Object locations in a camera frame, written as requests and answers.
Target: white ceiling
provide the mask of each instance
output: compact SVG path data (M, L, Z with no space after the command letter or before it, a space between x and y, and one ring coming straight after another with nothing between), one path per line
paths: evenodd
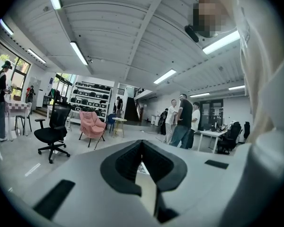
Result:
M187 12L196 0L17 0L6 15L13 38L33 48L48 70L90 75L160 93L189 94L243 85L238 41L210 55L202 48L213 41L194 43L184 32ZM85 66L70 46L77 41ZM167 81L153 82L170 69Z

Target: pink chair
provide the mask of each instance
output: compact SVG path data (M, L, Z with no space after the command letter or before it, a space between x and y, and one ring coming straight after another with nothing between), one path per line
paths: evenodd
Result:
M92 138L99 138L98 139L99 142L99 140L102 137L103 141L105 141L103 138L103 134L106 127L106 123L102 122L95 112L80 111L80 119L81 119L80 131L82 133L80 135L79 140L81 139L81 136L84 133L87 137L90 138L89 145Z

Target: gray floor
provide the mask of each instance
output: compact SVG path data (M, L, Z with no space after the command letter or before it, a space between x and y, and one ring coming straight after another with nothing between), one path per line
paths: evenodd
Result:
M35 122L36 118L42 118L38 114L31 115L31 124L33 132L40 128L40 124ZM90 148L88 148L89 139L86 136L80 136L80 126L77 124L71 125L72 131L68 131L68 134L64 140L67 145L65 149L71 156L93 151L97 140L92 140ZM53 154L53 164L49 164L48 156L49 151L43 151L42 155L37 152L38 148L45 147L46 144L38 141L33 132L30 132L28 136L22 135L22 127L17 132L13 132L14 140L0 142L0 183L6 191L14 192L17 196L21 197L25 193L26 189L36 180L42 178L44 175L50 173L57 167L61 166L69 158L65 154L57 152ZM113 134L109 134L108 131L104 134L105 142L100 141L97 149L110 147L114 144L131 140L163 140L164 136L157 134L156 132L144 132L125 130L124 138L116 136L113 138ZM200 136L195 136L193 149L197 149ZM211 152L208 148L210 139L203 138L201 151Z

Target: blue chair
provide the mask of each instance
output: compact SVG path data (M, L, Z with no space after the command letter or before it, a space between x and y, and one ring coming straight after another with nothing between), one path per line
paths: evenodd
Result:
M113 118L115 118L115 114L111 113L111 114L107 117L107 122L105 122L105 123L106 123L106 128L107 128L107 125L110 124L109 133L110 133L110 130L111 130L111 128L112 128L112 125L113 125L113 132L114 132L115 120L114 120Z

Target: sneakers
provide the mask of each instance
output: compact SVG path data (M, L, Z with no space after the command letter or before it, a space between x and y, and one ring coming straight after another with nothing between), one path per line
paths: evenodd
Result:
M5 136L4 138L0 138L0 142L6 141L8 138Z

